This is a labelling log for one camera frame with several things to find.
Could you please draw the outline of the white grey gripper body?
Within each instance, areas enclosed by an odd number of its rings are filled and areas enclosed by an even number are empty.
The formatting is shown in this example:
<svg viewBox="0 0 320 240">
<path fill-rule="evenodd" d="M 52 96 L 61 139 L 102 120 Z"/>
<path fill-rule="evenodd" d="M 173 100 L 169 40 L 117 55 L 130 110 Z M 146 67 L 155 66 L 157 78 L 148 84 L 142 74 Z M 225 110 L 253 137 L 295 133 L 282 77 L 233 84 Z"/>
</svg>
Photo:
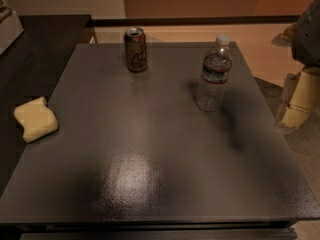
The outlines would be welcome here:
<svg viewBox="0 0 320 240">
<path fill-rule="evenodd" d="M 300 63 L 320 67 L 320 0 L 313 0 L 298 18 L 291 51 Z"/>
</svg>

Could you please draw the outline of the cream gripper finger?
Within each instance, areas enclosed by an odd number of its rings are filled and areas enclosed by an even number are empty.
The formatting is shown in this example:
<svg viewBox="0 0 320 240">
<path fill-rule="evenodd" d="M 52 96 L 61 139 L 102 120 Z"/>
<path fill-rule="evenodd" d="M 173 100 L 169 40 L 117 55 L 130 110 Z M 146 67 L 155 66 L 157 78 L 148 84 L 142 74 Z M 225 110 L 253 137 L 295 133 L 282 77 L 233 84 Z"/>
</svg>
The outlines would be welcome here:
<svg viewBox="0 0 320 240">
<path fill-rule="evenodd" d="M 289 107 L 289 103 L 293 96 L 293 93 L 296 89 L 297 83 L 299 80 L 299 76 L 296 74 L 288 73 L 287 77 L 284 81 L 283 91 L 281 95 L 281 103 L 278 106 L 278 110 L 276 112 L 276 120 L 281 121 L 286 109 Z"/>
<path fill-rule="evenodd" d="M 279 121 L 288 128 L 299 128 L 320 104 L 320 68 L 305 66 L 296 75 L 299 76 L 296 89 Z"/>
</svg>

